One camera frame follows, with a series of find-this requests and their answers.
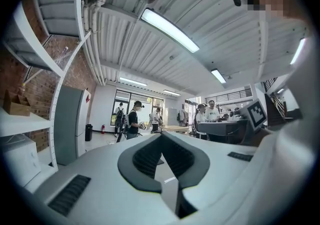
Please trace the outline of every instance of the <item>red brick wall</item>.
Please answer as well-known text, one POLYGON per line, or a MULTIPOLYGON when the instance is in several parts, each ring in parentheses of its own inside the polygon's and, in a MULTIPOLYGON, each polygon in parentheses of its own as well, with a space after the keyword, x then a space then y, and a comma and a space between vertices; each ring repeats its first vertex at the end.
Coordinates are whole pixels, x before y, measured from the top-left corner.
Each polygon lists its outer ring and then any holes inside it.
MULTIPOLYGON (((33 0, 24 0, 22 3, 34 33, 38 40, 43 43, 48 37, 42 30, 35 14, 33 0)), ((73 37, 54 35, 48 40, 44 48, 53 59, 56 59, 61 57, 65 47, 68 47, 68 52, 72 52, 77 46, 77 41, 78 39, 73 37)), ((68 60, 69 57, 66 57, 59 66, 63 69, 68 60)), ((32 68, 30 76, 38 70, 38 68, 32 68)), ((17 61, 3 46, 0 48, 0 99, 4 98, 6 89, 18 93, 26 71, 27 68, 17 61)), ((59 77, 54 72, 44 70, 25 86, 24 95, 31 104, 31 111, 44 119, 49 119, 51 102, 58 80, 59 77)), ((92 104, 97 84, 91 75, 82 48, 75 56, 63 84, 81 90, 88 88, 91 93, 92 104)), ((89 121, 90 111, 91 105, 88 110, 87 121, 89 121)), ((49 146, 47 129, 31 132, 30 138, 35 141, 38 152, 49 146)))

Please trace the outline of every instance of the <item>black backpack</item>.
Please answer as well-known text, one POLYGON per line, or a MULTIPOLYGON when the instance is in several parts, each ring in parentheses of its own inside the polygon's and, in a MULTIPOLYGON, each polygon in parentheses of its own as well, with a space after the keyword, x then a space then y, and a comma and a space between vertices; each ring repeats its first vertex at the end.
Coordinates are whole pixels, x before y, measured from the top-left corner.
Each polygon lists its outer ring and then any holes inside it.
POLYGON ((116 119, 115 119, 115 123, 114 123, 114 126, 116 128, 120 127, 122 117, 123 117, 123 109, 119 110, 118 113, 116 114, 116 119))

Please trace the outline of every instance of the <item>railing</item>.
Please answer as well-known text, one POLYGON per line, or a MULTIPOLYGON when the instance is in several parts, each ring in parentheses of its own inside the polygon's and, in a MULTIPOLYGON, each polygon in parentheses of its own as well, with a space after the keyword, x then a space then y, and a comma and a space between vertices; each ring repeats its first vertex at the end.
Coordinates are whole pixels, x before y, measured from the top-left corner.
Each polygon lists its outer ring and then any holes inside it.
POLYGON ((223 95, 205 98, 205 102, 209 103, 209 101, 214 101, 216 104, 218 104, 219 102, 226 102, 226 101, 241 99, 241 98, 250 97, 250 96, 252 96, 251 89, 245 89, 241 91, 235 91, 235 92, 231 92, 223 95))
POLYGON ((271 100, 274 104, 274 106, 277 108, 277 110, 279 111, 280 115, 283 118, 286 118, 287 115, 287 107, 285 103, 282 103, 279 98, 277 96, 275 96, 273 93, 271 93, 270 95, 271 100))
POLYGON ((271 86, 275 83, 276 80, 277 80, 277 77, 268 79, 267 81, 263 82, 265 92, 268 92, 268 90, 271 88, 271 86))

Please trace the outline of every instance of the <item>fluorescent light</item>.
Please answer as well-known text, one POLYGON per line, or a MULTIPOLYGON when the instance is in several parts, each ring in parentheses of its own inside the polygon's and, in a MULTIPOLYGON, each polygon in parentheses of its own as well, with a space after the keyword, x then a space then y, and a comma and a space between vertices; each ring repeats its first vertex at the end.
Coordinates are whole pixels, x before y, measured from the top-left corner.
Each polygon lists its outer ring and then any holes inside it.
POLYGON ((134 83, 134 84, 137 84, 137 85, 140 85, 140 86, 144 86, 144 87, 147 86, 146 83, 140 83, 140 82, 133 81, 131 79, 127 79, 127 78, 123 78, 123 77, 120 77, 120 80, 127 81, 127 82, 130 82, 130 83, 134 83))
POLYGON ((120 96, 116 96, 116 99, 125 99, 125 100, 129 100, 129 98, 125 98, 125 97, 120 97, 120 96))
POLYGON ((145 9, 141 19, 145 22, 155 26, 157 29, 161 30, 185 48, 187 48, 191 53, 195 53, 200 48, 184 34, 180 29, 173 25, 170 21, 163 18, 161 15, 155 13, 150 9, 145 9))
POLYGON ((227 82, 217 69, 211 70, 211 73, 220 81, 220 83, 224 84, 227 82))
POLYGON ((163 90, 165 93, 168 93, 168 94, 172 94, 172 95, 176 95, 176 96, 180 96, 181 94, 179 93, 176 93, 176 92, 173 92, 173 91, 168 91, 168 90, 163 90))
POLYGON ((298 59, 298 56, 299 56, 299 54, 301 53, 301 50, 302 50, 302 48, 304 47, 305 42, 306 42, 306 38, 302 38, 302 39, 300 40, 298 49, 296 50, 296 52, 295 52, 295 54, 294 54, 294 56, 293 56, 293 58, 292 58, 292 61, 290 62, 290 65, 294 64, 294 63, 296 62, 296 60, 298 59))

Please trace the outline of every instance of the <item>cap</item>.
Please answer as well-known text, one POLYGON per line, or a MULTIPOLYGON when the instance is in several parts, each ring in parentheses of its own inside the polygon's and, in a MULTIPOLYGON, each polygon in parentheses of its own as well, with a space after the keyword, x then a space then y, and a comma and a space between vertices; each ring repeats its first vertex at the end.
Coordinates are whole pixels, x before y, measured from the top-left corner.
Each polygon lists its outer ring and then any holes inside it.
POLYGON ((137 100, 133 105, 136 106, 136 107, 142 107, 142 108, 145 107, 145 106, 142 106, 142 103, 139 100, 137 100))

